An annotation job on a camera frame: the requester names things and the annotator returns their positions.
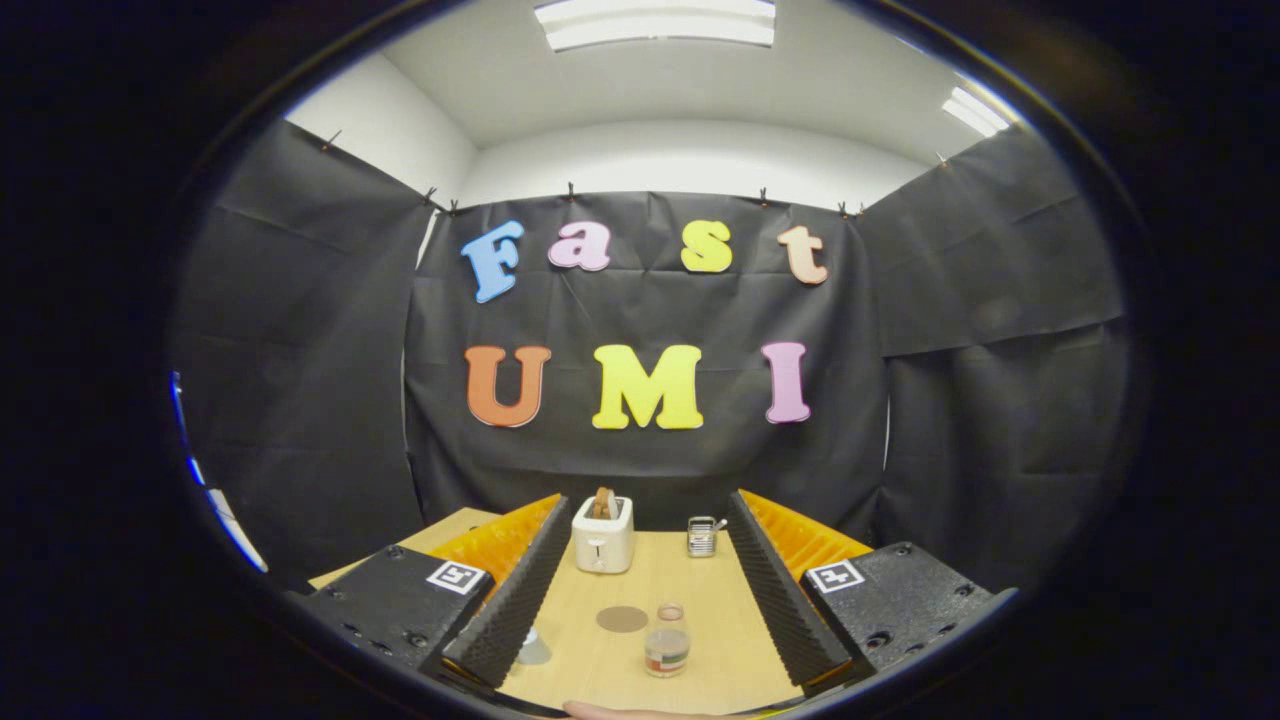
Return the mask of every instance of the toaster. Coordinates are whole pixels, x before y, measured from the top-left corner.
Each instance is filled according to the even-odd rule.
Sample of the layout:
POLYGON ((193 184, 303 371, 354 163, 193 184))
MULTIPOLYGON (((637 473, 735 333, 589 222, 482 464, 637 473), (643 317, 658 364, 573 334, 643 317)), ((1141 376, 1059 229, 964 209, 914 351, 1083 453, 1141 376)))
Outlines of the toaster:
POLYGON ((573 552, 579 570, 625 573, 635 552, 635 521, 630 497, 614 497, 617 518, 591 518, 594 497, 588 497, 573 515, 573 552))

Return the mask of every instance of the white ceiling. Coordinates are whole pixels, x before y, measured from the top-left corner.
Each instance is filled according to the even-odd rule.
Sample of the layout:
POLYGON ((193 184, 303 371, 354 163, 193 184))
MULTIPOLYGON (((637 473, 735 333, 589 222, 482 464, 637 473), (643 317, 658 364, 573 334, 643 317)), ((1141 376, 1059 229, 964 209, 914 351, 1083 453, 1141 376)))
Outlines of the white ceiling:
POLYGON ((780 0, 771 49, 659 40, 552 53, 545 0, 472 0, 384 54, 480 149, 644 119, 844 137, 932 165, 982 138, 942 111, 959 78, 835 0, 780 0))

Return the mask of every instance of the finger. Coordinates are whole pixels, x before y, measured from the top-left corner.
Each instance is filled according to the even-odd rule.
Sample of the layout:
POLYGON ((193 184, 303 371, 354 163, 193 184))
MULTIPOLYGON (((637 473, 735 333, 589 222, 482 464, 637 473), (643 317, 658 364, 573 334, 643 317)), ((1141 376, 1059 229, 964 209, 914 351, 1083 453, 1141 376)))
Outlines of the finger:
POLYGON ((684 715, 658 710, 609 710, 598 705, 570 701, 564 712, 577 720, 714 720, 714 715, 684 715))

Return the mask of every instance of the tabletop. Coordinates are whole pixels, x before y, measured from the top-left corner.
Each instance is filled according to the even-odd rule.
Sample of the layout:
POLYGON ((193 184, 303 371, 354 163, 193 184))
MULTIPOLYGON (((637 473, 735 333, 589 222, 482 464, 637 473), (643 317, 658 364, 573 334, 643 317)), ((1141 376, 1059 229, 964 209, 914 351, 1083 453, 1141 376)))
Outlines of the tabletop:
MULTIPOLYGON (((463 509, 401 544, 429 552, 495 516, 463 509)), ((323 587, 357 564, 311 584, 323 587)), ((576 700, 614 708, 730 714, 800 694, 787 679, 724 532, 716 555, 698 559, 686 555, 682 532, 637 532, 631 568, 616 575, 579 570, 570 542, 534 628, 550 660, 512 665, 499 691, 539 705, 558 708, 576 700), (616 606, 637 607, 652 620, 663 602, 684 605, 691 638, 685 671, 673 678, 645 673, 645 629, 618 633, 596 624, 599 611, 616 606)))

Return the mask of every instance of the black fabric curtain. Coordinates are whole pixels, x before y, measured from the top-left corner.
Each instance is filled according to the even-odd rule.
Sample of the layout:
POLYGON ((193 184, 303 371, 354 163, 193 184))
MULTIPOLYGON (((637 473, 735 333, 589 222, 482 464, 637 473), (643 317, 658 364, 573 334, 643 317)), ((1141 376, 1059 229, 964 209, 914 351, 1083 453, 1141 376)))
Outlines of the black fabric curtain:
POLYGON ((1018 127, 859 219, 891 425, 876 512, 977 582, 1029 587, 1096 509, 1129 338, 1105 236, 1018 127))
POLYGON ((407 333, 407 430, 428 521, 460 506, 506 511, 552 492, 580 502, 598 486, 634 498, 639 529, 684 529, 721 515, 739 487, 759 492, 869 541, 884 447, 886 380, 877 350, 870 265, 838 213, 692 193, 616 192, 498 202, 442 214, 413 286, 407 333), (486 302, 462 247, 508 220, 516 283, 486 302), (548 250, 573 222, 611 231, 607 268, 557 266, 548 250), (722 222, 732 261, 694 273, 681 260, 684 228, 722 222), (819 284, 792 274, 778 234, 804 225, 829 272, 819 284), (799 342, 812 416, 773 424, 771 369, 762 346, 799 342), (692 345, 704 424, 662 429, 593 427, 602 404, 595 348, 621 343, 646 372, 663 350, 692 345), (506 351, 497 398, 520 393, 521 346, 552 351, 538 415, 490 427, 467 405, 472 346, 506 351))
POLYGON ((430 210, 280 120, 192 245, 174 327, 192 448, 271 577, 303 588, 421 528, 401 355, 430 210))

